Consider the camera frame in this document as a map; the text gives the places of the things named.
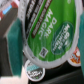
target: green label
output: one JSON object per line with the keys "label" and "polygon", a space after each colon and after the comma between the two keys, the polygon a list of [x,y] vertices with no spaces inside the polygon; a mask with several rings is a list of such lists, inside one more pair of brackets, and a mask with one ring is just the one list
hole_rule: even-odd
{"label": "green label", "polygon": [[34,21],[28,45],[39,60],[54,61],[66,54],[75,34],[75,0],[44,0]]}
{"label": "green label", "polygon": [[63,25],[56,31],[51,44],[51,50],[54,55],[61,55],[67,51],[67,48],[73,41],[73,31],[74,27],[69,22],[63,23]]}

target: blue stripe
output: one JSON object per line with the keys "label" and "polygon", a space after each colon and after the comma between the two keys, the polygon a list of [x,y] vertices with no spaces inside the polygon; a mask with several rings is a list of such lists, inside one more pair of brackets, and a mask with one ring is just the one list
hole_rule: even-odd
{"label": "blue stripe", "polygon": [[12,5],[10,5],[9,7],[7,7],[7,8],[3,11],[3,14],[5,15],[11,8],[12,8]]}
{"label": "blue stripe", "polygon": [[28,66],[28,67],[27,67],[27,71],[33,71],[33,70],[36,70],[36,69],[38,69],[38,68],[39,68],[39,67],[36,66],[36,65]]}

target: red object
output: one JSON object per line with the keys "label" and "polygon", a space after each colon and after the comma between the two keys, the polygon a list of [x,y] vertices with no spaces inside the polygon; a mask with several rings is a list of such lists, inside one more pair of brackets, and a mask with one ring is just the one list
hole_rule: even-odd
{"label": "red object", "polygon": [[18,8],[18,5],[14,1],[11,3],[11,5],[12,5],[12,8]]}
{"label": "red object", "polygon": [[74,54],[77,53],[77,51],[79,51],[78,47],[76,47],[76,49],[74,51]]}
{"label": "red object", "polygon": [[3,12],[1,11],[1,12],[0,12],[0,20],[3,18],[3,16],[4,16],[4,15],[3,15]]}

